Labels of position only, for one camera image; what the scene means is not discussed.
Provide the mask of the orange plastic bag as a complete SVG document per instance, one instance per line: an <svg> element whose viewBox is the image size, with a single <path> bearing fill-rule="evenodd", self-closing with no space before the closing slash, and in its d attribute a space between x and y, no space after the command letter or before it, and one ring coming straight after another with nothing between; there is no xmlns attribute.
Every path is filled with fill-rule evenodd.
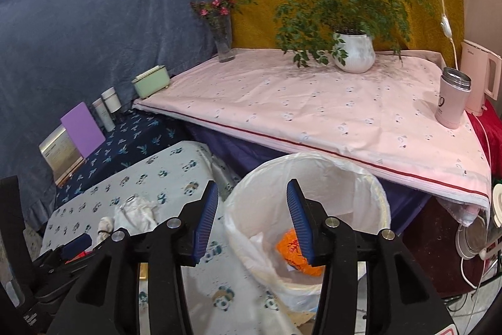
<svg viewBox="0 0 502 335"><path fill-rule="evenodd" d="M324 267L311 266L303 256L294 229L290 229L283 234L279 242L276 243L276 251L282 256L289 269L313 277L319 277L324 273Z"/></svg>

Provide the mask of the red gold envelope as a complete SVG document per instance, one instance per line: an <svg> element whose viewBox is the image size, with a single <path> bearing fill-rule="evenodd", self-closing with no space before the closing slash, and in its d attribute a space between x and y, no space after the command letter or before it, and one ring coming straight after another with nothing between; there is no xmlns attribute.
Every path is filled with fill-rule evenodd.
<svg viewBox="0 0 502 335"><path fill-rule="evenodd" d="M86 258L87 256L91 255L93 252L92 251L82 251L79 252L75 257L69 259L66 261L66 264L76 262L77 260L81 258Z"/></svg>

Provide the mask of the white sock cloth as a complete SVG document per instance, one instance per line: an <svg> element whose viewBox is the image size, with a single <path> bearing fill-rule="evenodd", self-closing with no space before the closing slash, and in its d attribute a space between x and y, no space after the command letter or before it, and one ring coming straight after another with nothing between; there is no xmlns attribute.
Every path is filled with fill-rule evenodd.
<svg viewBox="0 0 502 335"><path fill-rule="evenodd" d="M97 228L96 244L99 245L102 241L106 240L114 232L114 218L103 217Z"/></svg>

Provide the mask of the white lined trash bin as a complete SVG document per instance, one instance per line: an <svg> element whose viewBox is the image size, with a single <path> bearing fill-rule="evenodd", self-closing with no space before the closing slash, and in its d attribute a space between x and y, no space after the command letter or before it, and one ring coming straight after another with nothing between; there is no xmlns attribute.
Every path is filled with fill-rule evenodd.
<svg viewBox="0 0 502 335"><path fill-rule="evenodd" d="M391 226L391 208L380 181L347 160L298 153L267 161L248 173L225 202L225 229L235 255L251 275L290 310L313 312L323 279L288 266L276 246L295 230L308 262L328 242L326 219L376 235Z"/></svg>

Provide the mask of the panda print tablecloth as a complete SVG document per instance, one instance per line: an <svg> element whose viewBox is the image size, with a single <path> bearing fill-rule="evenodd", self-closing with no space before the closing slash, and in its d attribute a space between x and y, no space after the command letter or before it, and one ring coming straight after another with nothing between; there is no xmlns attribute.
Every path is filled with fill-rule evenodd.
<svg viewBox="0 0 502 335"><path fill-rule="evenodd" d="M43 250L82 234L100 248L61 306L70 317L92 314L101 334L295 334L297 327L271 291L259 285L226 243L221 197L234 183L218 178L204 144L180 142L84 191L50 217ZM198 201L209 180L219 203L205 255L183 266L178 241L185 204ZM124 228L96 244L98 223L128 197L157 205L158 226L130 235Z"/></svg>

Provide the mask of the pink tablecloth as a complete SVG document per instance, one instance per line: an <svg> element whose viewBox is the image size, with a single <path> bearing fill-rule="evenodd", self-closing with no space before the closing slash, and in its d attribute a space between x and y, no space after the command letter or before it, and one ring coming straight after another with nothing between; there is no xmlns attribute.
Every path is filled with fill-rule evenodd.
<svg viewBox="0 0 502 335"><path fill-rule="evenodd" d="M380 52L362 74L300 68L281 50L242 48L171 80L142 111L170 115L284 153L319 152L447 202L464 225L491 207L488 159L470 119L435 119L441 54Z"/></svg>

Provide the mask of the beige book box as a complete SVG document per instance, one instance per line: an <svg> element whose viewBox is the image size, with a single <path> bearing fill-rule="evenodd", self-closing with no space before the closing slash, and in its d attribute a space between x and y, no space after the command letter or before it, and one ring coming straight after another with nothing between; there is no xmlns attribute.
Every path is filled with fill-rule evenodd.
<svg viewBox="0 0 502 335"><path fill-rule="evenodd" d="M59 187L84 163L84 158L63 125L58 126L39 144L39 150L52 170L55 184Z"/></svg>

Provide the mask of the mint green box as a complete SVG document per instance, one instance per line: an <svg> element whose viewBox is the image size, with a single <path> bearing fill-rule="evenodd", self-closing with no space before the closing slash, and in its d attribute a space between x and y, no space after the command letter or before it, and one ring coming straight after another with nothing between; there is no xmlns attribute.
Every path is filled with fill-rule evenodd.
<svg viewBox="0 0 502 335"><path fill-rule="evenodd" d="M137 95L146 99L170 85L170 77L164 65L156 65L132 80Z"/></svg>

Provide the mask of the purple card box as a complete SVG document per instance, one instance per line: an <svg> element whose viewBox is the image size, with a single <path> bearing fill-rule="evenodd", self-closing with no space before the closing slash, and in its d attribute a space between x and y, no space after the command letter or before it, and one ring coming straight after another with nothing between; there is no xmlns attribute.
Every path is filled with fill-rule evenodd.
<svg viewBox="0 0 502 335"><path fill-rule="evenodd" d="M61 125L83 158L91 156L105 142L104 134L84 102L63 115Z"/></svg>

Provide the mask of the white jar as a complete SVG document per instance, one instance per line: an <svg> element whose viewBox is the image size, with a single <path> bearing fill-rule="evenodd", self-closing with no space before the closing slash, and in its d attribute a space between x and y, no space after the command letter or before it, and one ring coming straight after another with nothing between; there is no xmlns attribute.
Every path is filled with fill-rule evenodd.
<svg viewBox="0 0 502 335"><path fill-rule="evenodd" d="M106 89L102 94L101 94L102 100L104 101L108 111L113 114L122 108L122 104L120 102L119 97L117 96L117 92L114 89L114 87L111 87L109 89Z"/></svg>

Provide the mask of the white ceramic plant pot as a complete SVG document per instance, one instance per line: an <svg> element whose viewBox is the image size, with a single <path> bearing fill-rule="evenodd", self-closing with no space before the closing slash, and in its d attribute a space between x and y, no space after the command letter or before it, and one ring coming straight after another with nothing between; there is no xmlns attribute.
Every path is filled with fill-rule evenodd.
<svg viewBox="0 0 502 335"><path fill-rule="evenodd" d="M342 71L352 74L362 74L368 71L375 62L376 55L372 37L366 34L335 33L339 40L340 54L344 54L343 62L334 60L335 65Z"/></svg>

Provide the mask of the pink thermos cup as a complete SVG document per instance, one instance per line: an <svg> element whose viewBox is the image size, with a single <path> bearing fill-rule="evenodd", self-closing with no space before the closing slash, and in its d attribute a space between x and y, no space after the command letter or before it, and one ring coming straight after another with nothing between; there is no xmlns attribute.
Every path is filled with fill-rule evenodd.
<svg viewBox="0 0 502 335"><path fill-rule="evenodd" d="M452 67L444 67L440 78L435 119L442 126L457 129L461 124L470 93L471 78Z"/></svg>

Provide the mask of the red cloth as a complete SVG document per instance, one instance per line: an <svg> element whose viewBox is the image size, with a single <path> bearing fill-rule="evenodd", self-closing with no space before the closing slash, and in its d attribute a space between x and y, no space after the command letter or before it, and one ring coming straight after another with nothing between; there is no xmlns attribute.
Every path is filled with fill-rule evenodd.
<svg viewBox="0 0 502 335"><path fill-rule="evenodd" d="M490 159L492 178L501 180L502 121L488 99L485 100L484 107L485 110L481 116L471 113L467 115L485 156Z"/></svg>

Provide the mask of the glass vase with pink flowers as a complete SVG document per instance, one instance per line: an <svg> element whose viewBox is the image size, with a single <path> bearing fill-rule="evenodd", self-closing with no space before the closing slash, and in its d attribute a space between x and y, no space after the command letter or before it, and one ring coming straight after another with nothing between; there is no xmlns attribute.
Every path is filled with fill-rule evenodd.
<svg viewBox="0 0 502 335"><path fill-rule="evenodd" d="M219 62L235 59L230 39L231 11L235 7L233 0L210 0L191 2L193 12L205 20L214 38Z"/></svg>

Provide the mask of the pink electric kettle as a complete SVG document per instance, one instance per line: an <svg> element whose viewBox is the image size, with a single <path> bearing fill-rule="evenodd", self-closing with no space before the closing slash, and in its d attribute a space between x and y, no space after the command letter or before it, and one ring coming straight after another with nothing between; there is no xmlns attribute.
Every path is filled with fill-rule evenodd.
<svg viewBox="0 0 502 335"><path fill-rule="evenodd" d="M501 57L474 42L462 42L460 70L471 78L466 110L481 116L486 97L497 100L501 82Z"/></svg>

